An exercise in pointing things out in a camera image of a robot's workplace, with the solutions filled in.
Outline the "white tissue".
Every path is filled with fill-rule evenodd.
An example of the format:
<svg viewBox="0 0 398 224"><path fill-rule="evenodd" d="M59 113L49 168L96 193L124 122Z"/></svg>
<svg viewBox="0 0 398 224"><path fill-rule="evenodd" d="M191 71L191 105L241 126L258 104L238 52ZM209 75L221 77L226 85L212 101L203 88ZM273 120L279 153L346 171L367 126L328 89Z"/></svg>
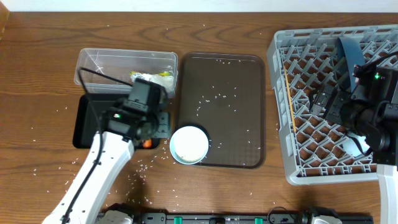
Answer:
<svg viewBox="0 0 398 224"><path fill-rule="evenodd" d="M142 75L142 78L147 81L150 81L150 82L153 82L153 83L163 86L168 93L171 93L174 91L174 77L173 76L161 76L158 74L151 75L151 74L144 73Z"/></svg>

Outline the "wooden chopstick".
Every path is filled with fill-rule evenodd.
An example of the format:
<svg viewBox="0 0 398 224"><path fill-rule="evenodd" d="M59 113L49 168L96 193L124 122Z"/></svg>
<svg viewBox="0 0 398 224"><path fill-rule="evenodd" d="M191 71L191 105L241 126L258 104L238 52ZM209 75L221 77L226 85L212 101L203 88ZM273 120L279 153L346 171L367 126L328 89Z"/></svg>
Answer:
<svg viewBox="0 0 398 224"><path fill-rule="evenodd" d="M294 133L297 133L297 128L295 125L295 118L294 118L294 110L293 110L293 104L292 104L292 99L291 99L291 94L290 94L290 87L289 87L289 81L288 81L288 72L285 66L283 66L284 69L284 75L285 75L285 85L286 85L286 89L287 89L287 98L288 98L288 102L289 102L289 108L290 108L290 116L291 116L291 120L292 120L292 127L294 130Z"/></svg>

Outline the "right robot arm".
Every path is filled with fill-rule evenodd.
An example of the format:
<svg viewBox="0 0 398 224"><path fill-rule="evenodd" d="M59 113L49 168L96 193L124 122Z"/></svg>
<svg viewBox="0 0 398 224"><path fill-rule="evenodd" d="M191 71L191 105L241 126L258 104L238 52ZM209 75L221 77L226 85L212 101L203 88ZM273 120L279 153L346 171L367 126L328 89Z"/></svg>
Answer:
<svg viewBox="0 0 398 224"><path fill-rule="evenodd" d="M310 112L363 136L377 165L381 223L397 223L397 69L355 65L352 91L323 85L309 94Z"/></svg>

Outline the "yellow foil snack wrapper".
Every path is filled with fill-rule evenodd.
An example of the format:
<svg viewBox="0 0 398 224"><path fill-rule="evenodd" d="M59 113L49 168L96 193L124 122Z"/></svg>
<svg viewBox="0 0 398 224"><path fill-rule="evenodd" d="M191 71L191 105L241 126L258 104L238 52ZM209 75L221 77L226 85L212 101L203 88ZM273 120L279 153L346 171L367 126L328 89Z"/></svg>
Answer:
<svg viewBox="0 0 398 224"><path fill-rule="evenodd" d="M130 76L132 81L134 81L137 78L141 78L150 82L171 81L174 79L172 74L169 72L150 74L150 73L131 71Z"/></svg>

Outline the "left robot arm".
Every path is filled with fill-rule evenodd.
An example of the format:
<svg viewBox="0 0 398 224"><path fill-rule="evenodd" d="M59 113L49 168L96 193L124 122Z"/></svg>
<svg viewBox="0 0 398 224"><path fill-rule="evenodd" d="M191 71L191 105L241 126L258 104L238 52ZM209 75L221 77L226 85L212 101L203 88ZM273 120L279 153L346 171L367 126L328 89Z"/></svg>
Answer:
<svg viewBox="0 0 398 224"><path fill-rule="evenodd" d="M73 183L44 223L94 223L116 177L135 146L151 138L169 138L165 88L136 79L128 97L97 119L98 132Z"/></svg>

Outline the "orange carrot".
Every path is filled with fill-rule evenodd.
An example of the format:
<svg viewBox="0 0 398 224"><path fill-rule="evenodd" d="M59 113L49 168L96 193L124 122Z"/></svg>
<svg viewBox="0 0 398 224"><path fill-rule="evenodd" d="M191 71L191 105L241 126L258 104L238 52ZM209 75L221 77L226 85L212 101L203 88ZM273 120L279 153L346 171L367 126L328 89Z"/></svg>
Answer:
<svg viewBox="0 0 398 224"><path fill-rule="evenodd" d="M151 149L152 148L152 139L143 140L142 146L144 149Z"/></svg>

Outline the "dark blue plate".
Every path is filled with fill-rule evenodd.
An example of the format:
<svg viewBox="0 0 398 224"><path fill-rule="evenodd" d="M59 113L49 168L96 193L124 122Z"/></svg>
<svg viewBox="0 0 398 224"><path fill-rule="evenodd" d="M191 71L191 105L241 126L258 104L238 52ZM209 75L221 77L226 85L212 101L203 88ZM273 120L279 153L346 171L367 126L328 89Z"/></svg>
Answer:
<svg viewBox="0 0 398 224"><path fill-rule="evenodd" d="M337 52L338 59L345 60L338 69L341 75L339 86L344 91L352 92L356 86L356 78L353 76L354 66L365 64L360 44L351 37L339 37Z"/></svg>

